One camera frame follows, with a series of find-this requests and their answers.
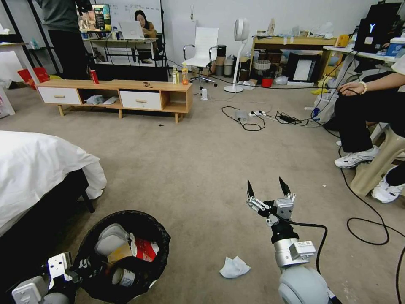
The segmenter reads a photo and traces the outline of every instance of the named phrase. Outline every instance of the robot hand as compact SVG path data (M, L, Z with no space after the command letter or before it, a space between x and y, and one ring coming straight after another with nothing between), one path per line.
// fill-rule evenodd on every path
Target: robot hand
M266 218L273 236L275 259L281 270L278 292L287 304L328 304L340 303L330 292L323 277L315 270L304 267L309 258L316 253L312 241L299 242L289 220L294 209L295 194L279 178L285 195L274 201L261 201L254 196L248 181L246 204L259 215Z

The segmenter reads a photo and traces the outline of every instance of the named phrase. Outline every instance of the wristband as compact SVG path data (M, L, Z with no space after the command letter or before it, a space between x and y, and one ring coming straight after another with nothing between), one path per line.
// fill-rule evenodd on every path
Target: wristband
M359 82L360 84L362 84L364 86L364 91L360 93L360 95L363 95L364 93L367 92L367 85L364 81Z

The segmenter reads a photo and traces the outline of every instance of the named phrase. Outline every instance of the person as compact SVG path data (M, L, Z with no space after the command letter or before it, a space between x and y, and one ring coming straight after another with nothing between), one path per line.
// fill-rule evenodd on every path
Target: person
M139 21L145 38L156 38L157 31L155 30L153 23L146 19L145 13L143 11L138 10L135 12L135 20ZM155 54L157 54L159 52L156 42L153 43L153 51ZM140 54L141 60L146 59L145 57L147 58L148 55Z
M405 137L405 92L398 88L405 85L405 56L393 66L395 73L383 77L373 75L373 80L349 82L338 88L341 96L336 100L335 114L340 122L339 133L344 152L335 160L339 168L352 168L369 162L378 154L373 146L367 122L389 123L399 136ZM405 163L388 171L373 189L372 196L382 203L394 201L405 186Z
M43 25L59 58L65 79L89 79L86 48L79 32L77 7L93 9L90 0L36 0L42 9Z

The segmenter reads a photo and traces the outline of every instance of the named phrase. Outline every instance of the white sneaker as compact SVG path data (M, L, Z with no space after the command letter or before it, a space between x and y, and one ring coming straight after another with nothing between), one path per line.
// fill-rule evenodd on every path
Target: white sneaker
M368 151L349 153L346 156L335 160L335 165L339 168L352 168L363 162L370 162L376 157L380 149L374 146Z
M396 200L405 186L405 184L399 186L390 186L385 180L387 174L384 175L383 179L379 182L379 184L373 189L373 192L371 193L371 195L374 198L378 199L381 203L384 204L391 203L392 201Z

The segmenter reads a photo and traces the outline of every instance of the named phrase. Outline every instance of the white drawer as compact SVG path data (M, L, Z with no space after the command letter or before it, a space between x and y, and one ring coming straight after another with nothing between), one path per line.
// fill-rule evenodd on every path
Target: white drawer
M119 91L124 108L161 110L158 92Z
M76 89L38 87L38 91L45 103L81 104Z

